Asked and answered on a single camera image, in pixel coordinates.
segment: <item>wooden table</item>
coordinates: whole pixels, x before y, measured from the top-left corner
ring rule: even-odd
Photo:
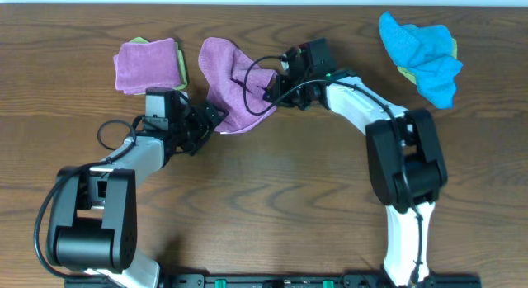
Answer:
[[[464,63],[455,108],[435,110],[398,73],[378,33],[388,9],[402,23],[449,27]],[[1,6],[0,286],[61,285],[35,258],[36,212],[62,166],[106,156],[102,122],[143,112],[144,97],[114,89],[112,56],[136,36],[179,41],[195,102],[208,90],[197,63],[207,37],[253,59],[326,37],[341,67],[436,118],[450,180],[431,222],[431,269],[526,286],[527,26],[526,9],[508,8]],[[118,144],[123,132],[109,130],[106,141]],[[137,197],[139,247],[172,271],[342,273],[379,268],[385,255],[365,139],[321,107],[280,109],[247,134],[215,135]]]

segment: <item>folded pink cloth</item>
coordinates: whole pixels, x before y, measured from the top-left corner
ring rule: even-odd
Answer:
[[[173,39],[148,44],[124,43],[114,56],[115,89],[138,94],[148,87],[182,84],[175,45]]]
[[[276,110],[273,107],[262,116],[254,116],[246,110],[242,85],[252,63],[229,40],[210,37],[201,46],[198,64],[209,82],[207,100],[229,112],[214,131],[224,134],[247,132]],[[258,65],[252,68],[247,78],[247,104],[252,111],[262,111],[270,105],[262,100],[262,95],[275,76],[274,70],[261,69]]]

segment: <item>green cloth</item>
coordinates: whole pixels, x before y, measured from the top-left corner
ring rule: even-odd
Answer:
[[[144,39],[143,37],[136,37],[133,40],[130,41],[131,43],[135,44],[148,44],[149,41]],[[178,43],[176,43],[176,52],[178,57],[178,68],[180,69],[180,79],[181,79],[181,85],[174,87],[174,90],[183,90],[185,87],[187,87],[187,71],[185,70],[185,62],[183,60],[183,53],[181,50],[178,49]]]
[[[453,53],[451,53],[451,56],[456,59],[457,54],[458,48],[456,47],[456,40],[453,39]],[[416,85],[416,77],[414,76],[414,74],[412,74],[410,71],[403,67],[398,66],[397,69],[405,78],[407,78],[409,81],[411,81],[411,83]]]

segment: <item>cable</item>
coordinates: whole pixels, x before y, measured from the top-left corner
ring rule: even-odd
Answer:
[[[251,69],[257,65],[259,62],[265,60],[265,59],[278,59],[278,60],[282,60],[284,57],[283,56],[264,56],[264,57],[261,57],[257,60],[255,60],[255,62],[253,62],[249,68],[247,69],[247,72],[246,72],[246,75],[244,76],[244,84],[242,86],[242,89],[243,89],[243,97],[244,97],[244,105],[246,106],[246,110],[247,112],[249,112],[250,114],[254,115],[254,116],[262,116],[264,114],[266,114],[273,106],[276,106],[277,103],[281,102],[286,94],[290,94],[289,92],[285,93],[284,95],[281,95],[279,98],[277,98],[277,100],[275,100],[274,102],[272,102],[272,104],[270,104],[264,111],[260,111],[260,112],[254,112],[252,111],[250,108],[249,108],[249,105],[248,105],[248,99],[246,98],[246,92],[248,91],[248,86],[247,86],[247,83],[248,83],[248,75],[249,75],[249,72],[251,72]]]
[[[271,57],[272,56],[267,56],[267,57],[263,57],[262,59],[271,58]],[[423,216],[420,213],[420,211],[418,210],[418,208],[416,207],[416,204],[414,203],[414,200],[413,200],[413,196],[411,194],[411,189],[410,189],[410,186],[409,186],[409,183],[408,183],[408,178],[407,178],[407,169],[405,168],[405,156],[403,155],[403,151],[401,150],[401,147],[399,146],[402,143],[403,138],[402,138],[402,135],[400,134],[400,131],[399,131],[399,128],[398,128],[398,122],[396,121],[396,118],[394,117],[393,112],[390,110],[390,108],[387,105],[385,105],[383,102],[381,102],[378,98],[374,97],[373,95],[371,95],[370,93],[368,93],[364,89],[361,89],[360,87],[357,87],[356,85],[352,85],[352,84],[349,84],[349,83],[343,83],[343,82],[339,82],[339,81],[325,80],[325,79],[313,79],[313,80],[309,80],[309,81],[300,83],[297,86],[292,87],[290,90],[286,91],[280,97],[278,97],[274,102],[272,102],[263,111],[254,112],[254,111],[249,109],[248,102],[246,101],[246,81],[248,79],[249,71],[251,70],[253,65],[256,64],[260,60],[261,59],[257,59],[257,61],[255,61],[252,64],[252,66],[249,67],[249,69],[246,72],[246,77],[244,78],[244,103],[246,105],[247,111],[249,113],[255,115],[255,116],[261,116],[261,115],[265,114],[273,106],[276,106],[278,103],[280,103],[282,100],[284,100],[293,91],[296,91],[297,89],[299,89],[299,88],[301,88],[301,87],[303,87],[303,86],[305,86],[307,84],[310,84],[310,83],[324,83],[326,85],[337,84],[337,85],[340,85],[340,86],[343,86],[343,87],[349,87],[349,88],[354,89],[354,90],[356,90],[358,92],[361,92],[362,94],[364,94],[365,96],[370,98],[373,102],[375,102],[377,105],[379,105],[383,109],[383,111],[385,113],[387,113],[387,115],[390,118],[391,124],[393,126],[394,138],[396,139],[396,144],[398,145],[398,151],[400,152],[400,155],[401,155],[403,189],[405,190],[406,196],[408,198],[407,202],[408,202],[409,206],[411,207],[412,211],[414,211],[414,213],[416,214],[416,219],[417,219],[417,222],[418,222],[418,252],[417,252],[417,260],[415,261],[416,266],[414,267],[414,269],[411,272],[411,276],[409,277],[409,283],[408,283],[408,287],[415,287],[417,285],[417,283],[418,283],[419,278],[420,278],[419,270],[420,270],[420,265],[422,264],[422,248],[423,248],[423,246],[422,246],[422,240],[423,240],[423,225],[422,225],[422,221],[423,221]]]
[[[55,270],[44,259],[44,255],[42,253],[42,250],[40,249],[39,234],[40,234],[40,225],[42,224],[42,218],[44,217],[44,213],[46,211],[46,208],[48,207],[48,204],[50,203],[50,201],[53,198],[53,196],[55,195],[55,193],[57,193],[71,177],[73,177],[73,176],[75,176],[75,175],[77,175],[77,174],[79,174],[81,172],[84,172],[84,171],[86,171],[87,169],[89,169],[91,167],[113,163],[116,160],[118,160],[120,158],[123,158],[128,152],[130,152],[131,149],[134,148],[135,142],[136,142],[135,129],[132,128],[132,125],[130,125],[127,122],[124,122],[122,120],[109,120],[109,121],[103,123],[101,125],[101,127],[99,127],[99,130],[97,131],[97,139],[99,140],[100,144],[105,146],[100,141],[100,139],[101,139],[101,131],[102,131],[102,129],[105,126],[107,126],[109,124],[122,124],[122,125],[127,126],[130,129],[130,136],[132,137],[132,143],[130,143],[128,145],[128,147],[126,147],[123,151],[119,152],[114,157],[108,157],[105,160],[100,161],[100,162],[83,164],[83,165],[81,165],[79,167],[76,167],[74,170],[68,172],[64,177],[61,177],[60,180],[58,182],[56,182],[55,185],[53,186],[53,188],[51,188],[51,190],[49,191],[48,195],[46,196],[46,198],[42,202],[42,205],[40,206],[38,215],[36,216],[35,229],[33,231],[33,244],[34,244],[34,247],[35,247],[36,256],[37,256],[37,258],[39,258],[40,264],[42,265],[42,267],[44,267],[44,269],[46,271],[48,271],[50,274],[52,274],[54,276],[63,278],[65,280],[81,280],[81,279],[89,279],[89,278],[90,279],[92,279],[92,278],[108,279],[108,276],[105,276],[105,275],[69,275],[69,274],[65,274],[65,273],[62,273],[60,271]]]

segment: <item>purple towel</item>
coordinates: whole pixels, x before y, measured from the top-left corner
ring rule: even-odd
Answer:
[[[244,75],[253,62],[229,40],[210,37],[201,46],[198,64],[209,82],[207,100],[229,116],[214,129],[223,134],[249,131],[271,115],[276,107],[262,116],[254,116],[246,110],[242,84]],[[276,72],[255,65],[247,78],[247,103],[252,111],[262,111],[270,102],[262,100],[262,94]]]
[[[149,44],[124,43],[114,56],[115,89],[125,94],[144,93],[148,87],[180,85],[173,39]]]

